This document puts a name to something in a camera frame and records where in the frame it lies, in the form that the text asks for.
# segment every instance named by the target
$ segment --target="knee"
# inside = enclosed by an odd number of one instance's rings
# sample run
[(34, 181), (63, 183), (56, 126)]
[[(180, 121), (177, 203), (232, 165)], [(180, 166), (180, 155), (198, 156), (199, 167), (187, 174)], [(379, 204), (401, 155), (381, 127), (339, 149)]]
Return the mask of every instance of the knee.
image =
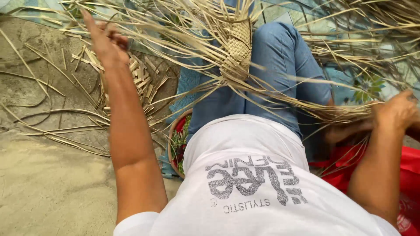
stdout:
[(293, 41), (299, 36), (299, 32), (295, 27), (282, 22), (270, 22), (259, 27), (252, 36), (253, 43), (256, 42), (272, 42), (280, 40), (283, 35), (287, 35)]

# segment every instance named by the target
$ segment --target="person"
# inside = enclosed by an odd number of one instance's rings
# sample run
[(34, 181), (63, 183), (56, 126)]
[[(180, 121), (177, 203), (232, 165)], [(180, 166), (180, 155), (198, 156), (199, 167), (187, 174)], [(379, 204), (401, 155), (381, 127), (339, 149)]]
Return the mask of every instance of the person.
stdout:
[[(115, 236), (399, 235), (402, 140), (419, 118), (411, 91), (374, 106), (370, 142), (345, 195), (309, 172), (293, 108), (249, 94), (287, 118), (279, 119), (220, 88), (194, 107), (184, 153), (186, 177), (168, 202), (131, 78), (127, 38), (82, 14), (108, 84), (118, 198)], [(254, 63), (323, 79), (294, 27), (265, 24), (253, 42)], [(298, 87), (256, 68), (250, 73), (288, 96), (324, 105), (331, 100), (328, 86)]]

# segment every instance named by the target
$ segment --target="white t-shirt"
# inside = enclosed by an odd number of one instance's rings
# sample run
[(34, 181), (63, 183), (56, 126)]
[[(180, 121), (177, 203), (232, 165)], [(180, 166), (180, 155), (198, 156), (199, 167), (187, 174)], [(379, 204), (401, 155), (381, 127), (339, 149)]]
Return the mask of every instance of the white t-shirt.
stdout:
[(299, 137), (253, 115), (202, 127), (184, 153), (185, 180), (161, 213), (121, 221), (115, 236), (399, 235), (309, 172)]

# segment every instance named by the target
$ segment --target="jeans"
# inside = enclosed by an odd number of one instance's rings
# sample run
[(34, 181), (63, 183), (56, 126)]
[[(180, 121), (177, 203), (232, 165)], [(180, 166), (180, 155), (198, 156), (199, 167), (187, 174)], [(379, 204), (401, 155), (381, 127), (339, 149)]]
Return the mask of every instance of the jeans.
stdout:
[[(325, 79), (308, 45), (299, 32), (291, 25), (272, 22), (258, 28), (252, 37), (251, 61), (265, 67), (266, 70), (260, 70), (251, 66), (249, 69), (250, 74), (264, 80), (277, 91), (289, 97), (321, 105), (326, 105), (331, 99), (331, 86), (329, 84), (305, 82), (296, 86), (296, 81), (288, 80), (283, 76), (288, 74), (312, 79)], [(217, 68), (213, 70), (214, 73), (220, 75)], [(200, 83), (210, 79), (208, 76), (201, 75)], [(246, 95), (254, 102), (268, 107), (278, 116), (242, 98), (231, 88), (222, 87), (193, 107), (187, 140), (208, 122), (234, 114), (250, 114), (264, 117), (283, 124), (299, 137), (302, 137), (297, 121), (296, 107), (290, 107), (290, 104), (269, 97), (265, 97), (265, 99), (277, 104), (273, 104), (251, 93), (246, 93)]]

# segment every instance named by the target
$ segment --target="red bag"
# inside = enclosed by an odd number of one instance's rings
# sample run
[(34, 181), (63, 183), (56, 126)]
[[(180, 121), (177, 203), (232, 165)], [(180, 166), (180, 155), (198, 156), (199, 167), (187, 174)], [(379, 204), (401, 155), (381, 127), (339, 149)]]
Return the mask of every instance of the red bag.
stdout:
[[(362, 158), (366, 146), (337, 147), (328, 161), (309, 163), (327, 168), (321, 178), (347, 192), (350, 177)], [(402, 236), (420, 236), (420, 150), (402, 147), (400, 173), (400, 213), (397, 224)]]

